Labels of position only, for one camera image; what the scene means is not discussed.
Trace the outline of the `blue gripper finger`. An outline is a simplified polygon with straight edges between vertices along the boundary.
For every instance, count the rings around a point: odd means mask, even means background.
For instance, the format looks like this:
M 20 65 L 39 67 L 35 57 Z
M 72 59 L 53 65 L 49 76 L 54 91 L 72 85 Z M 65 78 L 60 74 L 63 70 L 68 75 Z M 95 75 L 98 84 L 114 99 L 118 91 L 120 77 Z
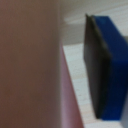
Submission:
M 84 61 L 95 117 L 119 120 L 128 89 L 128 43 L 108 16 L 86 16 Z

